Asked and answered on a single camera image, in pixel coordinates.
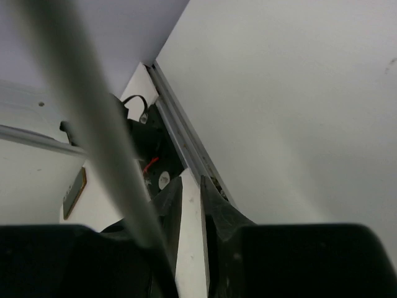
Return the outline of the aluminium front rail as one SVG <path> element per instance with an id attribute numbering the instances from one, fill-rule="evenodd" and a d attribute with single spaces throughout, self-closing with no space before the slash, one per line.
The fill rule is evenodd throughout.
<path id="1" fill-rule="evenodd" d="M 202 176 L 214 179 L 215 185 L 221 189 L 221 195 L 231 204 L 234 204 L 232 195 L 227 190 L 226 184 L 190 123 L 159 64 L 154 62 L 147 66 L 146 70 L 159 94 L 156 107 L 182 163 L 186 168 L 190 168 L 196 182 L 199 183 Z"/>

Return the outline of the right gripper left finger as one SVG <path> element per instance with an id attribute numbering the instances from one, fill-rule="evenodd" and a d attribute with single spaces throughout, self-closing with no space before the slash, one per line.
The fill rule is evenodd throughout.
<path id="1" fill-rule="evenodd" d="M 170 269 L 163 269 L 164 264 L 157 259 L 154 250 L 142 251 L 133 243 L 124 221 L 119 220 L 105 228 L 101 233 L 117 241 L 120 249 L 117 256 L 126 257 L 121 268 L 116 272 L 123 278 L 131 277 L 132 287 L 129 292 L 133 297 L 162 297 L 161 286 L 176 288 L 175 273 L 177 251 L 182 215 L 182 178 L 180 176 L 171 182 L 153 199 L 151 205 L 156 209 L 158 220 L 166 241 L 167 257 Z"/>

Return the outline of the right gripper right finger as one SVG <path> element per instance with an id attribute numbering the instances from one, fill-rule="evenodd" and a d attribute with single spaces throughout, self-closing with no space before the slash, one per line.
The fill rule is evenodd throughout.
<path id="1" fill-rule="evenodd" d="M 241 229 L 255 223 L 235 209 L 211 178 L 202 176 L 200 197 L 207 237 L 209 297 L 242 297 L 245 277 Z"/>

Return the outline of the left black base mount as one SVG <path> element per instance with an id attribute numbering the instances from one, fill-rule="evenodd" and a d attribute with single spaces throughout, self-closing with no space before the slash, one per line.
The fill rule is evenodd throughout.
<path id="1" fill-rule="evenodd" d="M 154 105 L 149 106 L 142 95 L 134 94 L 122 101 L 114 94 L 110 96 L 118 104 L 127 124 L 150 197 L 153 199 L 159 194 L 174 191 L 176 197 L 182 199 L 180 174 L 184 166 L 158 108 Z M 138 114 L 138 120 L 130 119 L 127 104 L 138 101 L 143 104 L 143 111 Z"/>

